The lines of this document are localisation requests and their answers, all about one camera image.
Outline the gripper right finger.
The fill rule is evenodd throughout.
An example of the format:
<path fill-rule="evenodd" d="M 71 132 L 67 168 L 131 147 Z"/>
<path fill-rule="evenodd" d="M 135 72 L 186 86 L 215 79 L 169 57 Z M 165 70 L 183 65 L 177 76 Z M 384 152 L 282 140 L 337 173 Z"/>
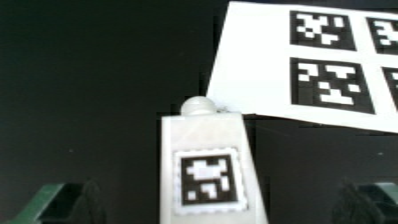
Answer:
<path fill-rule="evenodd" d="M 398 224 L 398 184 L 344 181 L 330 220 L 332 224 Z"/>

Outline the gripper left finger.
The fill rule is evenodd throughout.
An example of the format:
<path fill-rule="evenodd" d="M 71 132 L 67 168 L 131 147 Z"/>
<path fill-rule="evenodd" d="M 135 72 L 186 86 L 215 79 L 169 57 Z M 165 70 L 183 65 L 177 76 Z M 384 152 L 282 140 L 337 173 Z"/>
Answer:
<path fill-rule="evenodd" d="M 46 184 L 7 224 L 106 224 L 96 182 Z"/>

